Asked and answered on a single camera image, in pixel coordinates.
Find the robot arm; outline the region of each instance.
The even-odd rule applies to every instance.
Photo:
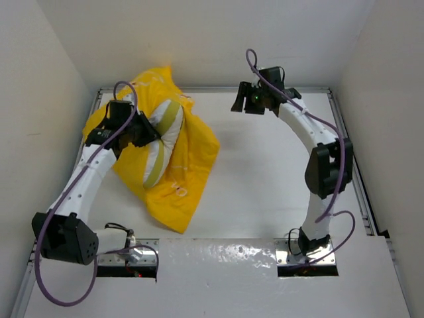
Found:
[[[268,68],[259,71],[270,83],[291,97],[303,110],[299,110],[259,81],[257,84],[241,82],[237,99],[231,111],[263,115],[265,108],[287,123],[299,137],[309,153],[309,162],[305,171],[305,181],[311,192],[305,221],[299,230],[298,245],[303,255],[326,246],[330,239],[330,217],[318,223],[333,196],[340,170],[340,150],[337,137],[323,124],[305,115],[306,105],[301,95],[294,89],[284,88],[280,68]],[[353,147],[349,139],[344,139],[345,167],[340,192],[352,180]]]
[[[93,231],[87,226],[87,221],[97,190],[122,150],[130,142],[134,146],[145,146],[160,138],[144,113],[138,113],[125,130],[102,148],[93,161],[89,162],[89,158],[101,148],[101,145],[122,127],[133,107],[129,101],[109,102],[105,118],[87,136],[81,159],[65,189],[71,186],[83,169],[86,171],[69,192],[63,204],[57,208],[42,241],[43,257],[87,265],[98,254],[120,250],[131,245],[133,235],[131,230],[109,227]],[[36,213],[32,219],[32,228],[37,238],[47,214],[53,210],[58,200],[50,206],[47,213]]]

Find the black joint module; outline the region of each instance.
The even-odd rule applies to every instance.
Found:
[[[286,89],[284,87],[284,79],[282,79],[280,69],[280,67],[275,66],[260,70],[259,73],[267,82],[271,83],[280,91],[283,91],[289,98],[301,99],[301,95],[296,89]],[[263,115],[265,114],[265,109],[269,109],[278,116],[281,103],[287,103],[287,99],[268,87],[262,80],[258,83],[242,81],[238,86],[237,98],[231,107],[231,111],[239,113],[244,111],[246,114]]]
[[[48,213],[36,213],[32,218],[32,229],[41,244],[44,258],[88,265],[97,254],[97,235],[75,213],[69,216],[53,215],[42,242],[38,241],[41,228]]]
[[[309,240],[303,232],[303,229],[299,229],[299,238],[297,239],[297,245],[300,248],[302,255],[306,255],[308,252],[312,252],[320,247],[327,246],[330,242],[330,235],[326,235],[318,240]]]
[[[344,157],[344,172],[339,193],[352,181],[353,145],[349,138],[344,139]],[[333,194],[339,177],[340,163],[339,140],[316,146],[311,152],[305,171],[305,181],[310,192],[321,199]]]
[[[85,145],[101,145],[126,123],[134,109],[130,101],[110,101],[107,105],[105,117],[87,136]],[[128,125],[105,145],[105,149],[112,149],[117,158],[124,148],[132,143],[135,147],[143,147],[154,140],[160,139],[160,134],[150,124],[146,115],[141,111],[136,113]]]

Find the white floor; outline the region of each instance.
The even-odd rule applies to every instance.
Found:
[[[366,236],[351,185],[336,207],[357,220],[354,236],[336,253],[340,276],[277,277],[272,238],[303,222],[307,152],[272,113],[231,113],[235,93],[191,96],[193,112],[213,129],[221,151],[185,234],[153,220],[113,172],[89,219],[91,228],[118,222],[138,237],[160,238],[158,283],[99,278],[89,298],[73,308],[52,305],[35,285],[25,317],[407,317],[386,242]],[[326,94],[303,98],[312,113],[334,121]],[[335,244],[350,227],[348,217],[332,221]],[[43,260],[42,273],[52,292],[69,301],[83,293],[91,266]]]

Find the purple cable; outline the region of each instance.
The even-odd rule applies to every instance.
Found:
[[[250,61],[249,53],[252,53],[253,56],[254,56],[254,64],[252,64],[252,62]],[[267,81],[259,73],[258,69],[256,68],[256,65],[258,63],[258,55],[256,54],[256,52],[253,49],[248,48],[246,50],[246,60],[247,60],[247,63],[249,64],[250,69],[252,70],[252,72],[255,73],[260,78],[260,80],[263,81],[270,89],[272,89],[273,91],[275,91],[276,93],[280,94],[282,97],[284,97],[285,99],[287,99],[294,107],[296,107],[300,111],[303,110],[303,107],[301,105],[299,105],[298,103],[296,103],[292,98],[290,98],[289,96],[287,96],[287,94],[285,94],[283,91],[279,90],[277,87],[275,87],[274,85],[272,85],[269,81]],[[340,153],[340,167],[341,168],[340,168],[340,171],[339,171],[339,176],[337,178],[336,188],[334,190],[333,197],[331,198],[328,207],[326,208],[326,210],[324,211],[324,213],[315,220],[315,223],[319,223],[325,217],[327,217],[329,215],[331,209],[333,208],[333,205],[335,204],[336,198],[337,198],[337,196],[339,194],[339,191],[340,191],[340,188],[341,188],[341,184],[342,184],[342,180],[343,180],[343,174],[345,172],[345,159],[346,159],[345,158],[345,156],[346,156],[345,155],[345,141],[343,140],[343,136],[340,133],[340,130],[337,129],[337,127],[334,126],[333,124],[331,124],[328,121],[325,121],[325,120],[323,120],[323,119],[321,119],[321,118],[319,118],[319,117],[311,114],[309,111],[306,111],[305,112],[305,115],[307,115],[308,117],[310,117],[310,118],[312,118],[312,119],[314,119],[316,121],[319,121],[320,123],[322,123],[322,124],[330,127],[331,129],[333,129],[334,132],[337,134],[337,137],[339,138],[339,143],[340,143],[340,152],[341,152]],[[316,259],[314,259],[314,260],[312,260],[312,261],[310,261],[308,263],[305,263],[305,264],[302,264],[302,265],[299,265],[299,266],[294,266],[293,269],[299,268],[299,267],[304,267],[304,266],[308,266],[308,265],[317,263],[320,260],[323,260],[327,256],[331,255],[332,253],[336,252],[340,247],[342,247],[343,245],[346,244],[346,242],[353,235],[353,232],[354,232],[355,227],[356,227],[355,216],[350,211],[340,211],[340,212],[334,213],[333,216],[336,217],[337,215],[345,214],[345,213],[349,214],[350,217],[352,217],[352,229],[350,230],[348,236],[342,241],[342,243],[340,243],[338,246],[334,247],[334,249],[330,253],[328,253],[327,255],[324,255],[324,256],[322,256],[320,258],[316,258]]]
[[[252,62],[250,61],[249,58],[249,52],[253,53],[254,55],[254,64],[252,64]],[[246,50],[246,60],[247,63],[250,66],[250,69],[252,70],[253,73],[255,73],[261,81],[263,81],[270,89],[272,89],[273,91],[275,91],[276,93],[280,94],[282,97],[284,97],[285,99],[287,99],[294,107],[296,107],[297,109],[299,109],[300,111],[303,110],[303,107],[301,105],[299,105],[298,103],[296,103],[292,98],[290,98],[289,96],[287,96],[287,94],[285,94],[283,91],[279,90],[277,87],[275,87],[274,85],[272,85],[270,82],[268,82],[258,71],[258,69],[256,68],[256,64],[258,62],[258,56],[256,55],[256,52],[251,49],[248,48]],[[333,197],[330,200],[330,203],[328,205],[328,207],[326,208],[326,210],[324,211],[324,213],[319,216],[316,220],[315,223],[319,223],[321,222],[329,213],[330,210],[333,208],[333,205],[336,201],[336,198],[339,194],[341,185],[342,185],[342,180],[343,180],[343,174],[345,172],[345,141],[343,140],[343,136],[340,133],[340,131],[337,129],[336,126],[334,126],[333,124],[329,123],[328,121],[325,121],[319,117],[316,117],[315,115],[311,114],[309,111],[305,112],[305,115],[307,115],[308,117],[315,119],[316,121],[319,121],[320,123],[330,127],[331,129],[334,130],[334,132],[337,134],[337,137],[339,138],[339,143],[340,143],[340,171],[339,171],[339,176],[337,178],[337,182],[336,182],[336,188],[334,190],[334,194]]]
[[[87,291],[85,292],[85,294],[82,295],[81,298],[75,300],[75,301],[71,301],[71,302],[64,302],[64,301],[60,301],[59,299],[56,299],[55,297],[53,297],[48,290],[46,289],[46,286],[43,284],[42,282],[42,278],[41,278],[41,272],[40,272],[40,254],[41,254],[41,245],[42,245],[42,241],[44,239],[44,236],[46,234],[46,230],[47,227],[49,225],[49,223],[51,222],[53,215],[55,214],[55,212],[58,210],[59,206],[63,203],[63,201],[65,200],[65,198],[69,195],[69,193],[71,192],[71,190],[75,187],[75,185],[78,183],[78,181],[81,179],[81,177],[84,175],[85,171],[87,171],[88,169],[88,164],[90,164],[93,159],[97,156],[97,154],[105,148],[105,146],[107,144],[109,144],[116,136],[118,136],[126,126],[128,126],[128,124],[131,122],[131,120],[133,119],[135,113],[137,112],[137,93],[134,89],[134,87],[127,81],[118,81],[114,88],[113,88],[113,97],[116,99],[116,91],[118,88],[118,85],[121,84],[125,84],[127,86],[129,86],[132,90],[132,93],[134,94],[134,108],[130,114],[130,116],[128,117],[127,121],[125,121],[125,123],[114,133],[112,134],[112,136],[110,136],[88,159],[87,161],[87,165],[84,166],[81,170],[81,172],[76,176],[76,178],[72,181],[72,183],[70,184],[70,186],[68,188],[66,188],[66,190],[63,192],[63,194],[60,196],[59,200],[56,202],[56,204],[53,206],[53,208],[49,211],[49,213],[47,214],[47,218],[45,220],[45,222],[43,223],[42,227],[41,227],[41,231],[38,235],[37,238],[37,243],[36,243],[36,248],[35,248],[35,258],[34,258],[34,269],[35,269],[35,278],[37,281],[37,284],[40,288],[40,291],[42,292],[42,294],[48,299],[50,300],[52,303],[59,305],[59,306],[63,306],[63,307],[71,307],[71,306],[75,306],[79,303],[81,303],[85,298],[87,298],[87,296],[90,294],[91,290],[93,289],[94,286],[94,281],[96,278],[96,274],[97,274],[97,258],[94,258],[94,271],[93,271],[93,278],[91,279],[90,285],[87,289]]]

